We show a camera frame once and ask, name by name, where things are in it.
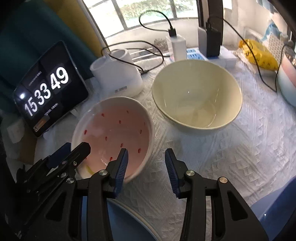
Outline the yellow curtain left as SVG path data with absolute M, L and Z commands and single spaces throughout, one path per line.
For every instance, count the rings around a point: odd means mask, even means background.
M 83 1 L 45 1 L 96 57 L 102 56 L 103 39 Z

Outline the pink and blue stacked bowls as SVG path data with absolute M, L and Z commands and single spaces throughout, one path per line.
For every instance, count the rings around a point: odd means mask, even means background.
M 282 96 L 295 108 L 295 52 L 288 45 L 282 48 L 276 78 Z

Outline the white knit tablecloth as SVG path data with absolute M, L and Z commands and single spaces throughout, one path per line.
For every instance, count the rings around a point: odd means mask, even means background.
M 295 108 L 279 92 L 268 89 L 244 62 L 238 60 L 230 70 L 243 95 L 239 116 L 207 136 L 182 132 L 164 119 L 151 93 L 157 73 L 153 70 L 144 78 L 144 90 L 136 99 L 111 99 L 113 104 L 149 113 L 154 124 L 150 159 L 113 201 L 142 221 L 151 238 L 178 240 L 185 214 L 185 200 L 177 199 L 171 190 L 164 161 L 167 148 L 201 176 L 227 177 L 250 205 L 295 176 Z

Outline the yellow snack bag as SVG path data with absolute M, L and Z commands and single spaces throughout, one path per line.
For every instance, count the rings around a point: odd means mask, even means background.
M 278 62 L 260 42 L 252 39 L 240 40 L 238 47 L 242 49 L 244 57 L 251 64 L 257 63 L 259 67 L 270 71 L 278 69 Z

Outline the teal curtain left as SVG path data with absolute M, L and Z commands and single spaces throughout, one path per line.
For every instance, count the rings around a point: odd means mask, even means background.
M 44 1 L 1 1 L 1 110 L 16 113 L 13 91 L 56 42 L 63 41 L 83 79 L 95 55 Z

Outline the light blue plate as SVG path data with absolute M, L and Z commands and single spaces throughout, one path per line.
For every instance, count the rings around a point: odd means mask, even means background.
M 88 197 L 80 199 L 81 240 L 90 239 L 87 226 Z M 116 199 L 107 200 L 107 210 L 113 240 L 162 240 L 157 231 L 139 213 Z

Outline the small white box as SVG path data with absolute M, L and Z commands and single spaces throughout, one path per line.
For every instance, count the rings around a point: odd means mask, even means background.
M 13 144 L 18 143 L 24 136 L 24 126 L 22 122 L 15 122 L 7 127 L 8 135 Z

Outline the white phone charger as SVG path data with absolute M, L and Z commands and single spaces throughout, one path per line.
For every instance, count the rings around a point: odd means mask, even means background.
M 176 29 L 168 29 L 169 35 L 166 36 L 166 43 L 172 62 L 182 61 L 187 59 L 186 40 L 181 35 L 177 34 Z

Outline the dark blue bowl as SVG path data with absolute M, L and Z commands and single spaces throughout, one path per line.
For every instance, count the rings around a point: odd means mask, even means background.
M 269 240 L 295 240 L 295 177 L 251 206 Z

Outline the tablet showing clock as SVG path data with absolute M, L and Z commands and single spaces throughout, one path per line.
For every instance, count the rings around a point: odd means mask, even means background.
M 13 92 L 18 111 L 36 137 L 88 96 L 86 84 L 63 41 L 37 60 Z

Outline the cream bowl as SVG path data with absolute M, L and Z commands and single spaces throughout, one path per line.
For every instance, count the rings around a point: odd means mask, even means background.
M 152 97 L 164 118 L 184 133 L 206 136 L 231 124 L 243 96 L 234 76 L 203 60 L 183 60 L 164 67 L 152 84 Z

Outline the pink speckled bowl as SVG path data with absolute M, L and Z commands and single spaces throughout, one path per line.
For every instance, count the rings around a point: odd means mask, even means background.
M 139 101 L 125 96 L 111 97 L 93 105 L 79 120 L 71 148 L 81 142 L 87 142 L 91 152 L 76 169 L 80 178 L 89 178 L 105 169 L 125 148 L 128 165 L 124 182 L 128 183 L 142 172 L 152 154 L 154 124 Z

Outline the white lamp base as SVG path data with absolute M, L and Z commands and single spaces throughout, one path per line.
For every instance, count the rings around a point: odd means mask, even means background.
M 114 50 L 98 58 L 90 65 L 90 70 L 99 82 L 103 98 L 135 97 L 144 87 L 140 72 L 126 49 Z

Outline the cardboard box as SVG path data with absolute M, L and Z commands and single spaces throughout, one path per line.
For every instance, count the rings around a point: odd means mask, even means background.
M 13 144 L 13 147 L 16 148 L 17 160 L 24 164 L 33 165 L 37 138 L 22 118 L 17 119 L 13 123 L 15 122 L 22 122 L 25 129 L 23 138 L 18 143 Z

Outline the black power adapter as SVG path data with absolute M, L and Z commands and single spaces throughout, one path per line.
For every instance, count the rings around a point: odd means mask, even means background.
M 206 23 L 206 33 L 206 57 L 218 57 L 220 55 L 221 33 L 213 28 L 209 21 Z

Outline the white power strip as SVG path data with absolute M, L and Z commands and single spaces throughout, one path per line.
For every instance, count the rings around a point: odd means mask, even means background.
M 205 57 L 198 48 L 187 49 L 187 59 L 210 61 L 222 68 L 234 68 L 237 62 L 237 57 L 224 46 L 220 46 L 220 54 L 218 57 Z

